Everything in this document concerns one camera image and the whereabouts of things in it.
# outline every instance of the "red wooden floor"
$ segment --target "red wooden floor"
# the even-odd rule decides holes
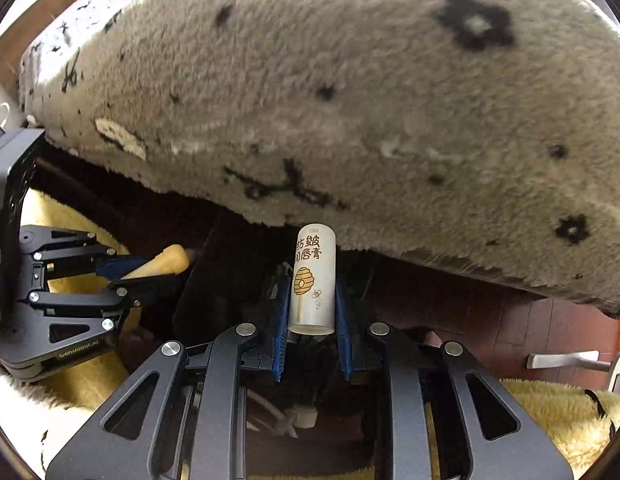
[[[541,298],[520,290],[381,258],[366,299],[379,320],[399,328],[426,325],[466,345],[497,377],[545,380],[601,389],[592,370],[526,370],[531,352],[599,350],[611,360],[620,348],[620,322],[590,305]]]

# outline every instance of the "furry blanket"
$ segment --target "furry blanket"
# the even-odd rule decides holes
[[[152,189],[620,308],[620,35],[589,0],[79,0],[19,81]]]

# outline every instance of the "white cylindrical tube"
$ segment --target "white cylindrical tube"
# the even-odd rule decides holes
[[[290,332],[334,332],[336,252],[334,231],[327,225],[309,224],[299,231],[287,318]]]

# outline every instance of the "screw head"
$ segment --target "screw head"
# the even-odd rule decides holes
[[[168,341],[161,347],[161,353],[168,357],[173,356],[181,352],[181,345],[176,341]]]
[[[370,332],[374,335],[388,335],[390,333],[390,327],[385,323],[377,321],[376,323],[372,323],[372,325],[370,325]]]
[[[236,328],[236,333],[244,337],[248,335],[252,335],[256,331],[257,331],[257,328],[252,323],[241,323]]]
[[[446,354],[453,356],[458,356],[463,353],[463,347],[456,341],[448,341],[447,343],[445,343],[445,346],[443,346],[443,350],[445,350]]]

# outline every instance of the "blue gripper pad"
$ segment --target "blue gripper pad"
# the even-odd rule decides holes
[[[337,283],[335,290],[334,310],[336,316],[337,346],[339,347],[341,370],[343,371],[346,381],[349,381],[352,376],[352,344],[349,337],[349,327],[347,326],[346,302],[340,283]]]
[[[123,256],[117,256],[106,263],[97,264],[94,272],[97,276],[107,278],[110,281],[120,280],[126,274],[138,269],[149,261],[150,258],[146,258],[145,256],[128,256],[124,254]]]
[[[285,365],[285,347],[287,346],[287,313],[290,310],[290,291],[292,278],[286,276],[279,282],[279,290],[275,301],[279,306],[279,319],[277,322],[277,335],[274,339],[274,355],[272,374],[276,381],[281,381],[283,366]]]

